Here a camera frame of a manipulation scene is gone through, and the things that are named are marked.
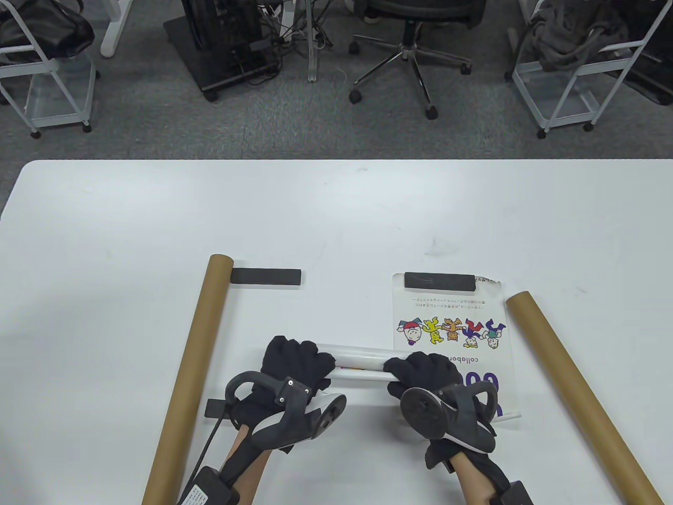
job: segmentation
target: chrome chair leg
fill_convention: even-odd
[[[387,64],[389,64],[389,63],[392,62],[392,61],[395,61],[395,60],[396,60],[397,58],[399,58],[400,56],[402,56],[402,51],[401,51],[401,50],[398,51],[397,53],[394,53],[394,54],[391,55],[390,57],[384,59],[381,63],[379,63],[378,65],[376,65],[373,69],[371,69],[371,70],[368,71],[365,75],[363,75],[363,76],[360,77],[358,80],[356,80],[356,81],[353,83],[353,87],[355,88],[355,86],[358,86],[359,84],[361,84],[365,79],[367,79],[369,76],[371,76],[371,75],[372,75],[374,72],[376,72],[378,69],[381,69],[382,67],[385,67]]]
[[[427,88],[425,87],[425,82],[423,82],[423,76],[421,75],[421,69],[419,68],[419,64],[416,61],[416,56],[413,55],[411,56],[411,68],[414,69],[414,74],[416,75],[416,80],[419,82],[419,85],[421,86],[421,89],[423,90],[423,94],[425,95],[425,101],[427,102],[428,106],[432,105],[432,100],[430,99],[430,93],[428,92]]]
[[[433,58],[436,60],[443,61],[445,63],[449,63],[450,65],[472,65],[472,60],[468,58],[463,58],[462,56],[456,56],[452,55],[450,53],[443,53],[441,51],[436,51],[433,49],[424,49],[422,47],[419,47],[416,49],[416,54],[425,56],[428,58]]]
[[[367,42],[369,44],[372,44],[374,46],[379,46],[384,49],[392,49],[394,51],[397,51],[400,48],[399,44],[391,44],[387,40],[383,40],[381,38],[376,38],[376,37],[367,37],[366,35],[353,35],[354,40],[360,40],[362,42]]]

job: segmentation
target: hand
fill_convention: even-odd
[[[388,392],[401,398],[409,388],[417,387],[436,391],[451,384],[462,384],[463,378],[456,365],[441,354],[425,354],[415,352],[405,360],[391,358],[384,365],[385,372],[390,372],[400,382],[390,382]],[[446,462],[463,452],[464,448],[449,440],[431,440],[425,452],[425,465],[434,468],[438,463]]]
[[[318,346],[311,341],[302,343],[287,340],[284,336],[273,337],[262,360],[261,372],[278,380],[292,377],[311,389],[311,398],[318,389],[325,389],[331,383],[327,378],[334,370],[334,357],[326,352],[318,352]],[[261,386],[253,386],[252,392],[232,409],[234,425],[254,428],[268,416],[281,412],[276,404],[273,391]]]
[[[390,358],[383,365],[384,372],[390,372],[400,382],[390,382],[388,392],[399,399],[409,388],[423,388],[428,391],[462,384],[462,375],[449,358],[441,354],[415,352],[405,360]]]

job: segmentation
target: black rubber pad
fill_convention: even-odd
[[[404,287],[418,290],[476,291],[473,275],[461,273],[404,272]]]
[[[232,284],[301,285],[302,271],[292,268],[234,268]]]

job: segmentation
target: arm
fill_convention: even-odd
[[[491,481],[474,467],[463,452],[449,461],[458,476],[466,505],[489,505],[489,500],[497,494]]]
[[[227,459],[232,456],[241,441],[248,435],[249,430],[250,428],[248,428],[248,426],[241,426],[240,430],[238,430],[238,435],[234,440],[234,445],[232,445],[232,449],[229,451],[229,454],[227,454]],[[257,492],[257,487],[259,486],[259,481],[262,479],[262,472],[264,472],[264,467],[267,465],[269,456],[271,456],[271,451],[264,451],[234,484],[234,489],[238,491],[240,495],[238,505],[252,505],[254,495]]]

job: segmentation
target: cartoon character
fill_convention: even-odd
[[[441,328],[439,325],[439,319],[433,317],[431,321],[423,322],[425,323],[425,326],[421,326],[421,328],[423,328],[423,331],[426,331],[430,334],[430,342],[434,344],[444,342],[444,339],[439,335],[439,329]]]
[[[465,339],[463,347],[474,347],[474,348],[479,347],[479,344],[476,342],[476,337],[467,337]]]
[[[480,339],[488,339],[489,342],[489,347],[491,349],[497,349],[499,345],[499,338],[503,334],[503,329],[507,328],[503,323],[500,323],[497,325],[497,327],[493,327],[493,319],[489,319],[486,323],[486,328],[487,330],[479,335]]]
[[[397,331],[404,333],[406,342],[409,345],[414,345],[421,339],[423,332],[421,331],[421,319],[416,318],[413,321],[400,321],[397,325]]]
[[[441,329],[446,332],[449,340],[458,340],[458,330],[462,330],[465,326],[460,326],[462,321],[456,317],[456,320],[444,318],[444,325]]]
[[[474,324],[469,319],[466,319],[465,323],[467,323],[467,328],[462,329],[462,334],[465,335],[467,338],[465,339],[463,347],[474,347],[474,348],[479,347],[478,343],[476,342],[476,339],[477,337],[482,338],[481,335],[479,334],[479,331],[483,329],[484,325],[482,325],[481,323]]]

